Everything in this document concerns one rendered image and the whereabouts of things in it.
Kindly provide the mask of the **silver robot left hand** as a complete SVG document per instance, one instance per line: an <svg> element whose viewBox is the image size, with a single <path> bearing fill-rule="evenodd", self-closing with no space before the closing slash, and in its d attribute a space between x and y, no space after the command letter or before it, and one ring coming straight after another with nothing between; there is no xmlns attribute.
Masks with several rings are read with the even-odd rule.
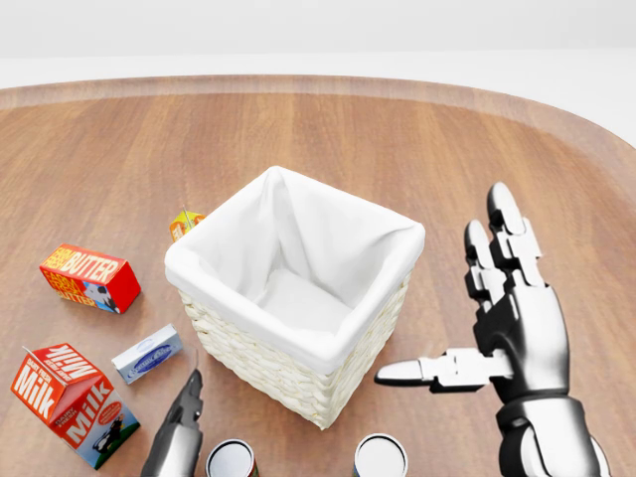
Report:
<svg viewBox="0 0 636 477"><path fill-rule="evenodd" d="M194 477L203 440L198 424L202 387L202 375L195 369L157 431L141 477Z"/></svg>

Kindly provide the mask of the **silver robot right hand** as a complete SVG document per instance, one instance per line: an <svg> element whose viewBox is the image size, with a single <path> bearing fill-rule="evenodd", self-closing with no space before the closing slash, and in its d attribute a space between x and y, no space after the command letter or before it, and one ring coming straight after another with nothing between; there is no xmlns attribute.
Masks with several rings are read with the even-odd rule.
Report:
<svg viewBox="0 0 636 477"><path fill-rule="evenodd" d="M493 384L501 401L569 391L569 349L555 291L543 280L542 253L530 221L508 187L487 197L489 226L471 221L464 232L469 296L478 302L474 348L449 348L381 367L375 381L427 386L434 393L474 392Z"/></svg>

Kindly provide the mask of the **white wicker basket with liner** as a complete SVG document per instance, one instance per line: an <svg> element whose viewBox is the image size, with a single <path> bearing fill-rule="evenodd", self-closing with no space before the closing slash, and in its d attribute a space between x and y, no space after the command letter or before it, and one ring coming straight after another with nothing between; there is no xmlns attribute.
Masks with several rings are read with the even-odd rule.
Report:
<svg viewBox="0 0 636 477"><path fill-rule="evenodd" d="M392 334L420 223L274 166L165 256L205 350L329 427Z"/></svg>

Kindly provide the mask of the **tin can with red label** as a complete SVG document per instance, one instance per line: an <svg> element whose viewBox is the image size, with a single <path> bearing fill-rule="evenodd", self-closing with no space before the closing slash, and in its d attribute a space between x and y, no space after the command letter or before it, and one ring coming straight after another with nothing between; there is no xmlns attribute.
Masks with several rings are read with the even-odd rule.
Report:
<svg viewBox="0 0 636 477"><path fill-rule="evenodd" d="M207 477L260 477L250 445L237 438L219 443L206 461Z"/></svg>

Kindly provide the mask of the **small blue-white cream cheese box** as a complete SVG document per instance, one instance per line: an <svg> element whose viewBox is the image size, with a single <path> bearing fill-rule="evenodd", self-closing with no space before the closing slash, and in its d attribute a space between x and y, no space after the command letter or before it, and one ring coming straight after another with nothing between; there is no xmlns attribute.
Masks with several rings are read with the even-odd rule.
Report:
<svg viewBox="0 0 636 477"><path fill-rule="evenodd" d="M168 324L111 360L128 384L141 378L183 349L173 324Z"/></svg>

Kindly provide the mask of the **red milk carton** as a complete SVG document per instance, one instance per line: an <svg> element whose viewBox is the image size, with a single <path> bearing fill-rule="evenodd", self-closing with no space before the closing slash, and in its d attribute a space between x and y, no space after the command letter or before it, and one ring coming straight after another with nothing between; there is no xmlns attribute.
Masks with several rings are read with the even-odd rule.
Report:
<svg viewBox="0 0 636 477"><path fill-rule="evenodd" d="M105 374L68 343L28 350L11 391L94 469L140 427Z"/></svg>

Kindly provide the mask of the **red butter box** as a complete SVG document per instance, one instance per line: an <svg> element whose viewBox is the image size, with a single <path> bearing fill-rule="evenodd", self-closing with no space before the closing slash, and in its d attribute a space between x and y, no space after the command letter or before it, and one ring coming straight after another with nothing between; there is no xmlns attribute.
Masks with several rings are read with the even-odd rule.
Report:
<svg viewBox="0 0 636 477"><path fill-rule="evenodd" d="M127 260L67 243L40 269L60 297L113 313L125 312L140 293Z"/></svg>

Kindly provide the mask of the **tin can with green label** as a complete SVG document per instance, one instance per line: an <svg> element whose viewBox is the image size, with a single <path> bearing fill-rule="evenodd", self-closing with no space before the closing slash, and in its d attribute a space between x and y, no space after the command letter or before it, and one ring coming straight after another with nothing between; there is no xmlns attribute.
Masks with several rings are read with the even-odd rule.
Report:
<svg viewBox="0 0 636 477"><path fill-rule="evenodd" d="M392 436L373 433L358 444L353 477L406 477L408 458L403 446Z"/></svg>

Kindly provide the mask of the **orange juice carton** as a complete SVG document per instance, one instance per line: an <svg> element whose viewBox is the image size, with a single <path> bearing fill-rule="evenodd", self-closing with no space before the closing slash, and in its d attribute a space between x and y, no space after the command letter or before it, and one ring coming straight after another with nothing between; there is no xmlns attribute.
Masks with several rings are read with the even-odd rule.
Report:
<svg viewBox="0 0 636 477"><path fill-rule="evenodd" d="M205 215L187 211L185 207L182 207L182 211L173 220L169 227L173 242L176 242L178 239L182 238L205 217Z"/></svg>

